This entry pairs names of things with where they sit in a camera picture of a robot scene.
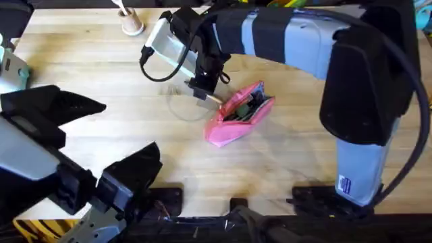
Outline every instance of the cable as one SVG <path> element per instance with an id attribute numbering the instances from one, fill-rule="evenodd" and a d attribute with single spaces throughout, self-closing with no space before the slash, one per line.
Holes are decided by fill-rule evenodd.
<path id="1" fill-rule="evenodd" d="M 202 24 L 204 24 L 207 20 L 209 20 L 212 17 L 215 17 L 219 14 L 225 13 L 225 12 L 231 12 L 232 14 L 234 9 L 225 9 L 225 10 L 219 10 L 215 11 L 213 13 L 209 13 L 208 15 L 205 15 L 198 24 L 195 26 L 194 30 L 191 32 L 189 43 L 186 45 L 186 48 L 184 49 L 182 58 L 180 59 L 180 62 L 178 66 L 175 68 L 170 75 L 168 75 L 165 78 L 152 78 L 150 77 L 145 71 L 143 65 L 141 65 L 142 73 L 149 79 L 155 82 L 164 82 L 170 78 L 172 78 L 174 75 L 177 74 L 177 72 L 180 70 L 181 66 L 183 65 L 186 56 L 189 52 L 190 46 L 192 44 L 192 41 L 194 40 L 199 28 Z M 294 9 L 293 16 L 313 16 L 317 18 L 329 18 L 341 22 L 345 22 L 350 25 L 354 26 L 363 26 L 368 28 L 374 28 L 375 27 L 363 22 L 362 20 L 359 20 L 358 18 L 349 16 L 344 13 L 338 13 L 334 11 L 328 11 L 324 9 Z M 397 185 L 400 184 L 400 182 L 406 177 L 406 175 L 410 172 L 410 170 L 415 166 L 416 162 L 418 161 L 429 136 L 429 124 L 430 124 L 430 116 L 429 116 L 429 101 L 427 98 L 427 93 L 425 90 L 425 87 L 423 86 L 423 83 L 420 81 L 420 76 L 417 73 L 416 69 L 412 66 L 410 61 L 408 60 L 405 53 L 395 44 L 392 40 L 390 40 L 385 34 L 381 33 L 381 37 L 383 39 L 384 45 L 388 48 L 388 50 L 392 53 L 392 55 L 399 61 L 400 65 L 405 69 L 405 72 L 409 75 L 413 89 L 417 95 L 418 99 L 418 106 L 420 109 L 420 117 L 421 117 L 421 123 L 420 123 L 420 130 L 418 132 L 418 138 L 416 141 L 416 144 L 412 150 L 411 155 L 409 156 L 407 162 L 401 168 L 400 172 L 397 174 L 397 176 L 389 183 L 387 188 L 381 192 L 380 194 L 376 195 L 376 197 L 372 200 L 372 202 L 365 207 L 370 209 L 381 203 L 385 197 L 387 197 Z"/>
<path id="2" fill-rule="evenodd" d="M 189 40 L 188 44 L 186 45 L 186 48 L 183 51 L 182 57 L 180 58 L 180 61 L 177 65 L 177 67 L 175 67 L 175 69 L 174 69 L 174 71 L 172 71 L 172 73 L 170 73 L 168 76 L 166 76 L 164 78 L 153 78 L 153 77 L 149 76 L 146 73 L 146 71 L 144 70 L 144 63 L 154 52 L 151 47 L 144 47 L 144 49 L 141 51 L 142 57 L 140 59 L 140 67 L 141 67 L 142 74 L 144 74 L 144 76 L 146 76 L 146 78 L 148 78 L 149 80 L 151 80 L 153 82 L 165 82 L 165 81 L 173 78 L 174 75 L 176 75 L 178 73 L 178 71 L 180 70 L 180 68 L 183 66 L 183 63 L 186 60 L 186 57 L 188 56 L 189 49 L 192 46 L 192 42 L 194 41 L 195 36 L 198 33 L 198 30 L 200 29 L 202 24 L 204 24 L 208 19 L 210 19 L 214 16 L 217 16 L 217 15 L 219 15 L 225 11 L 232 11 L 232 9 L 225 9 L 225 10 L 215 11 L 213 13 L 208 13 L 207 15 L 205 15 L 203 18 L 201 18 L 199 20 L 199 22 L 195 26 L 194 30 L 190 33 L 190 40 Z"/>

